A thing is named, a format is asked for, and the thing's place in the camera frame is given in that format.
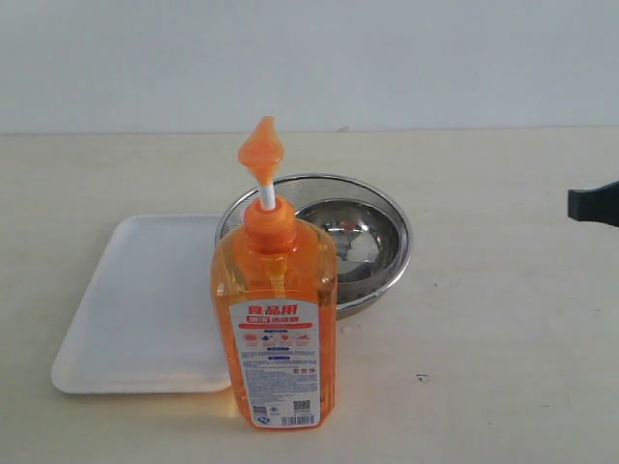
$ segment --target dish soap bottle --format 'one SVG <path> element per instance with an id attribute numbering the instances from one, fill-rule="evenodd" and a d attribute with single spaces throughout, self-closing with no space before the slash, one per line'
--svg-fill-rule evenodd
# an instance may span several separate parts
<path id="1" fill-rule="evenodd" d="M 283 146 L 264 117 L 239 151 L 258 182 L 244 225 L 215 249 L 211 295 L 241 415 L 258 428 L 316 427 L 334 407 L 337 255 L 275 195 Z"/>

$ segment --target black object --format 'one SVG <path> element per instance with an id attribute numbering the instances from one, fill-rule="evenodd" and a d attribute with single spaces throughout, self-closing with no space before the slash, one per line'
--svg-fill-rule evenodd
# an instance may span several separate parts
<path id="1" fill-rule="evenodd" d="M 590 190 L 568 190 L 568 217 L 619 227 L 619 181 Z"/>

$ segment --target barcode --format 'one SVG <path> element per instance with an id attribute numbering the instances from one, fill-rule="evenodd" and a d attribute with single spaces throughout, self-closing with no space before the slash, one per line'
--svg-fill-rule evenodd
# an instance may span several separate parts
<path id="1" fill-rule="evenodd" d="M 310 411 L 310 401 L 308 399 L 304 399 L 303 401 L 293 401 L 293 408 L 295 413 L 304 413 Z"/>
<path id="2" fill-rule="evenodd" d="M 312 425 L 314 416 L 292 416 L 290 418 L 281 418 L 281 425 L 287 427 L 291 425 Z"/>

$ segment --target white plastic tray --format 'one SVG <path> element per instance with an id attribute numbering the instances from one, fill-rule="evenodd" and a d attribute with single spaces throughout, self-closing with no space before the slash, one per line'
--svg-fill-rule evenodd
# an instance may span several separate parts
<path id="1" fill-rule="evenodd" d="M 209 293 L 218 220 L 151 215 L 116 227 L 51 368 L 58 390 L 229 387 Z"/>

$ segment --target bowl rim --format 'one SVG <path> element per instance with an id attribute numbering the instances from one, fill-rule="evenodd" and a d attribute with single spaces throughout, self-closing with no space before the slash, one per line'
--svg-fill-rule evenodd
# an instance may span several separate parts
<path id="1" fill-rule="evenodd" d="M 342 303 L 342 304 L 337 305 L 337 311 L 338 311 L 339 318 L 345 317 L 347 313 L 350 313 L 350 315 L 352 315 L 357 312 L 357 308 L 365 307 L 365 305 L 367 305 L 372 300 L 375 300 L 381 297 L 385 292 L 387 292 L 387 290 L 389 290 L 392 286 L 394 286 L 403 276 L 404 272 L 406 271 L 406 268 L 408 267 L 410 263 L 412 252 L 413 252 L 413 230 L 411 228 L 410 221 L 408 220 L 408 217 L 404 213 L 403 209 L 400 207 L 397 201 L 394 200 L 393 197 L 385 193 L 380 188 L 377 188 L 371 184 L 368 184 L 365 181 L 360 181 L 359 179 L 355 179 L 352 177 L 343 176 L 340 174 L 332 174 L 332 173 L 307 172 L 307 173 L 290 174 L 286 176 L 277 177 L 273 180 L 273 184 L 274 186 L 276 186 L 277 184 L 281 184 L 283 182 L 297 181 L 297 180 L 302 180 L 302 179 L 330 179 L 334 181 L 346 182 L 348 184 L 353 184 L 363 189 L 367 189 L 371 191 L 372 193 L 375 193 L 378 196 L 382 197 L 383 200 L 387 201 L 387 203 L 389 203 L 394 208 L 394 210 L 396 210 L 396 213 L 398 213 L 399 217 L 402 220 L 402 223 L 404 224 L 404 231 L 406 233 L 406 251 L 404 252 L 404 256 L 403 256 L 403 259 L 401 260 L 401 263 L 395 269 L 394 274 L 383 285 L 381 285 L 376 290 L 368 293 L 367 295 L 361 298 L 358 298 L 356 300 L 352 300 L 348 303 Z M 252 188 L 246 191 L 243 195 L 238 197 L 236 201 L 234 201 L 234 203 L 232 203 L 230 206 L 228 206 L 228 208 L 225 209 L 225 211 L 221 215 L 220 221 L 217 225 L 217 230 L 215 232 L 215 245 L 217 245 L 217 243 L 221 239 L 221 232 L 223 230 L 223 225 L 225 223 L 226 218 L 230 215 L 230 213 L 236 207 L 239 206 L 240 203 L 244 202 L 245 200 L 247 200 L 249 197 L 256 194 L 257 192 L 258 192 L 258 188 Z"/>

